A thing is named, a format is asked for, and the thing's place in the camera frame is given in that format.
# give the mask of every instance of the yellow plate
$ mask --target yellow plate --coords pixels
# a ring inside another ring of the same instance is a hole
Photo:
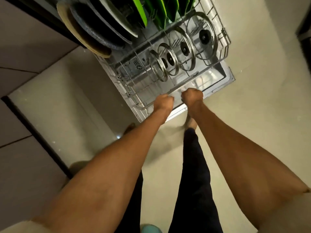
[[[77,21],[72,16],[69,5],[64,2],[57,3],[57,12],[66,25],[66,27],[69,29],[69,31],[90,51],[93,53],[103,57],[103,58],[109,58],[111,55],[111,49],[100,44],[97,42],[94,38],[92,38],[80,25],[77,23]]]

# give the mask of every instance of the dark leggings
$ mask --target dark leggings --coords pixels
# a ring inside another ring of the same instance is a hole
[[[142,172],[122,221],[115,232],[140,232]],[[183,172],[169,233],[222,232],[216,205],[213,201],[211,176],[195,130],[184,135]]]

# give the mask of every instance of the person's left arm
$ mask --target person's left arm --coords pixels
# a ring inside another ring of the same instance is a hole
[[[136,180],[174,98],[158,96],[154,112],[115,141],[65,186],[50,208],[33,221],[58,233],[114,232],[130,201]]]

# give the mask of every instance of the forearm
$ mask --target forearm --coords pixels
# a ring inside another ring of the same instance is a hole
[[[114,232],[163,120],[162,111],[100,152],[38,218],[55,232]]]
[[[239,207],[255,227],[308,190],[281,161],[226,125],[203,102],[191,110]]]

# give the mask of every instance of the sleeve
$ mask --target sleeve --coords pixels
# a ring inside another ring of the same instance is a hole
[[[24,221],[12,225],[0,233],[52,233],[52,231],[39,223]]]
[[[311,193],[297,196],[274,211],[258,231],[258,233],[281,232],[311,232]]]

